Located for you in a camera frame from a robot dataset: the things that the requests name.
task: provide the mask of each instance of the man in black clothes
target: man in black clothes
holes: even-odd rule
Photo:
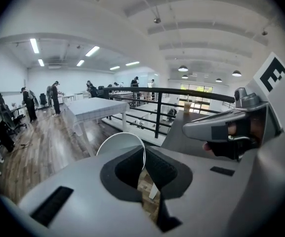
[[[138,77],[135,77],[135,78],[131,81],[130,86],[131,86],[131,87],[139,87],[139,83],[137,82],[138,79],[139,79]],[[137,92],[136,97],[135,97],[135,95],[134,95],[134,93],[133,93],[132,98],[133,98],[133,99],[138,99],[138,98],[140,98],[140,93]],[[134,105],[134,106],[135,106],[135,105],[140,105],[140,102],[137,102],[137,104],[136,104],[135,102],[133,102],[133,105]]]
[[[135,77],[132,81],[131,81],[131,84],[130,84],[130,86],[131,87],[139,87],[139,83],[137,82],[137,80],[138,80],[139,78],[138,77]]]
[[[59,106],[59,100],[58,100],[58,89],[57,86],[59,85],[58,81],[55,81],[55,83],[52,85],[52,99],[53,99],[53,106],[54,106],[54,110],[55,110],[55,115],[57,116],[59,115],[60,112],[60,106]]]
[[[31,95],[31,93],[28,90],[26,90],[25,87],[21,89],[21,93],[23,93],[23,103],[26,104],[28,116],[30,118],[30,123],[33,123],[37,119],[34,98]]]

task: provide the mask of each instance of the window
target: window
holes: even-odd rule
[[[196,90],[196,91],[201,91],[201,92],[209,92],[212,93],[212,87],[209,86],[202,86],[202,85],[196,85],[196,84],[185,84],[181,83],[181,89],[190,89],[190,90]],[[202,98],[202,97],[194,97],[194,96],[189,96],[188,100],[192,102],[191,107],[196,108],[196,109],[191,109],[190,112],[194,113],[201,113],[208,115],[208,112],[205,111],[199,111],[197,109],[206,109],[209,110],[210,107],[210,99],[208,98]],[[184,106],[184,102],[187,101],[187,96],[185,95],[180,95],[180,101],[179,105]]]

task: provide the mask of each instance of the person's hand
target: person's hand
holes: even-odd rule
[[[250,134],[255,137],[257,143],[260,145],[264,133],[264,121],[259,116],[255,117],[252,116],[250,120],[251,120]],[[230,123],[228,125],[228,135],[235,135],[236,131],[237,131],[237,125],[235,123]],[[210,151],[211,153],[213,153],[207,142],[203,144],[203,149],[205,151],[208,152]]]

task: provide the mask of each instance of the black slot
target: black slot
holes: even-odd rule
[[[60,186],[31,214],[31,217],[47,227],[72,192],[72,189]]]
[[[212,167],[210,170],[213,172],[217,172],[219,174],[226,175],[226,176],[233,176],[233,174],[235,173],[235,171],[232,169],[227,169],[227,168],[222,168],[222,167],[217,167],[217,166]]]

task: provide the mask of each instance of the white wall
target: white wall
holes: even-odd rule
[[[27,68],[6,46],[0,46],[0,92],[10,109],[11,103],[21,104],[20,89],[27,78]]]
[[[139,77],[139,87],[148,87],[147,83],[151,82],[152,79],[155,80],[157,87],[159,87],[159,77],[161,77],[161,75],[149,67],[139,67],[115,73],[116,82],[123,82],[124,87],[130,87],[131,80],[135,77]]]
[[[32,90],[37,99],[41,93],[46,94],[47,87],[59,81],[59,90],[66,95],[74,95],[86,90],[86,82],[90,80],[93,85],[107,87],[115,82],[114,74],[100,73],[89,70],[33,68],[28,70],[28,88]]]
[[[226,95],[227,92],[229,91],[229,87],[226,85],[217,85],[217,84],[212,84],[212,83],[205,83],[205,82],[198,82],[198,81],[187,81],[187,80],[169,80],[168,81],[168,87],[174,88],[174,89],[180,89],[181,83],[197,84],[197,85],[202,85],[202,86],[213,87],[212,93],[215,93],[215,94]],[[221,112],[222,111],[222,101],[212,100],[210,103],[209,109],[213,110],[213,111]]]

